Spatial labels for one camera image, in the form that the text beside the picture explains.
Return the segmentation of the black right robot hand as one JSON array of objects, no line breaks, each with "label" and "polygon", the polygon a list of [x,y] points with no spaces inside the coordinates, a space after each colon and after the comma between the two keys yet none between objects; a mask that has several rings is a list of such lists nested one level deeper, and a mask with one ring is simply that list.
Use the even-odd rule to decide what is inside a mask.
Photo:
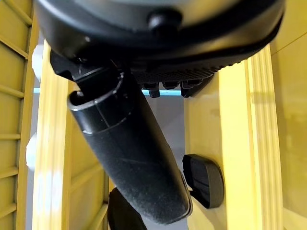
[{"label": "black right robot hand", "polygon": [[143,93],[204,87],[277,35],[283,0],[37,0],[55,74],[79,87],[68,107],[137,213],[171,224],[192,212],[186,183]]}]

